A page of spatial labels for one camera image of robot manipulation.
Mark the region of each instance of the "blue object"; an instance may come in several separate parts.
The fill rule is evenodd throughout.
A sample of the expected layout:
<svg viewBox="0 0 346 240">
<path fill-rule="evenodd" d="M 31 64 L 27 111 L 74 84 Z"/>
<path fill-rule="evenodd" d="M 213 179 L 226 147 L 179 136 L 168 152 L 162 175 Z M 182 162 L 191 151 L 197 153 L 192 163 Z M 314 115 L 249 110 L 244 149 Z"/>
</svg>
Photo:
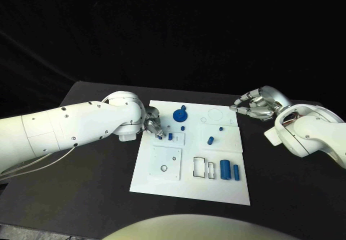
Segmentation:
<svg viewBox="0 0 346 240">
<path fill-rule="evenodd" d="M 236 181 L 240 181 L 240 169 L 239 169 L 239 165 L 236 164 L 236 165 L 233 166 L 233 168 L 234 168 L 234 179 L 236 179 Z"/>
<path fill-rule="evenodd" d="M 221 171 L 221 179 L 231 179 L 231 164 L 228 160 L 220 161 L 220 171 Z"/>
<path fill-rule="evenodd" d="M 181 109 L 174 112 L 174 119 L 182 123 L 188 119 L 187 106 L 184 105 Z"/>
<path fill-rule="evenodd" d="M 216 140 L 216 138 L 211 136 L 210 139 L 208 139 L 208 144 L 210 144 L 210 145 L 214 144 L 214 140 Z"/>
</svg>

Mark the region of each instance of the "round hole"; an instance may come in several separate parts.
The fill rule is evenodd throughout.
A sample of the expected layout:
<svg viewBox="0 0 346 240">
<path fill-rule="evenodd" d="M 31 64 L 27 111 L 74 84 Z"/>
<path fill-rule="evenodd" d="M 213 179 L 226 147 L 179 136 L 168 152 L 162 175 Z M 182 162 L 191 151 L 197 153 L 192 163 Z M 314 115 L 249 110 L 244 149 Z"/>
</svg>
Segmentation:
<svg viewBox="0 0 346 240">
<path fill-rule="evenodd" d="M 161 166 L 161 170 L 162 170 L 164 172 L 166 172 L 166 171 L 168 171 L 168 166 L 166 166 L 166 165 Z"/>
</svg>

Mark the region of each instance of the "black table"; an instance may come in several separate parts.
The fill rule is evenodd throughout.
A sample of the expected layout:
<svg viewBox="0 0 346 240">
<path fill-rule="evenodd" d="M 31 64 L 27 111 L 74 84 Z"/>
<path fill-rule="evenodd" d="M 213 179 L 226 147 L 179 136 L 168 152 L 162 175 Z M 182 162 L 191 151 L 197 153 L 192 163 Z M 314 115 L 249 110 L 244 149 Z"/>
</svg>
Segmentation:
<svg viewBox="0 0 346 240">
<path fill-rule="evenodd" d="M 79 82 L 63 105 L 102 101 L 116 91 L 135 92 L 145 105 L 162 100 L 228 106 L 239 97 Z M 275 147 L 265 136 L 273 121 L 239 115 L 239 125 L 252 206 L 130 192 L 142 135 L 129 142 L 112 135 L 80 146 L 54 166 L 12 180 L 0 196 L 0 224 L 102 239 L 145 219 L 204 214 L 302 239 L 346 239 L 346 170 L 322 152 L 301 158 L 283 145 Z"/>
</svg>

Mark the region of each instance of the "robotic hand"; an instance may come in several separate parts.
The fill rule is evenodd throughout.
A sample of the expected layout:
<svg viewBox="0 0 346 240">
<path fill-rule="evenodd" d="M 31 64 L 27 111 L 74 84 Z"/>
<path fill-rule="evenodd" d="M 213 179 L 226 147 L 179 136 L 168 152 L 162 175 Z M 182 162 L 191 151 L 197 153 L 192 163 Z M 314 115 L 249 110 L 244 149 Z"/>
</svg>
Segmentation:
<svg viewBox="0 0 346 240">
<path fill-rule="evenodd" d="M 250 107 L 240 106 L 246 100 Z M 265 133 L 272 144 L 283 143 L 299 157 L 322 150 L 346 168 L 346 123 L 325 107 L 293 104 L 275 87 L 265 86 L 244 94 L 230 109 L 263 121 L 277 115 L 275 127 Z"/>
<path fill-rule="evenodd" d="M 0 119 L 0 176 L 27 160 L 47 157 L 112 134 L 119 135 L 123 142 L 136 140 L 143 131 L 165 136 L 161 113 L 152 106 L 145 108 L 139 96 L 128 91 L 115 92 L 102 102 L 90 101 Z"/>
</svg>

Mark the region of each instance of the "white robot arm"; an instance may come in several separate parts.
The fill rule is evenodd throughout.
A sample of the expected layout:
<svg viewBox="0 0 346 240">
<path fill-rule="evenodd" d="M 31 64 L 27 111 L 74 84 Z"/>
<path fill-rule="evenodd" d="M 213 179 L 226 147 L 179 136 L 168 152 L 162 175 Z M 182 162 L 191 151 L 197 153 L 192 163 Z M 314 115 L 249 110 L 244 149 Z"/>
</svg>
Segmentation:
<svg viewBox="0 0 346 240">
<path fill-rule="evenodd" d="M 239 106 L 249 99 L 250 108 Z M 265 86 L 243 95 L 230 109 L 263 121 L 277 115 L 275 127 L 265 133 L 273 145 L 283 143 L 299 157 L 322 150 L 346 168 L 346 123 L 325 107 L 293 105 L 276 88 Z"/>
<path fill-rule="evenodd" d="M 117 91 L 104 101 L 0 119 L 0 173 L 21 162 L 112 134 L 123 142 L 136 140 L 136 134 L 145 130 L 165 135 L 159 111 L 155 107 L 145 108 L 135 93 Z"/>
</svg>

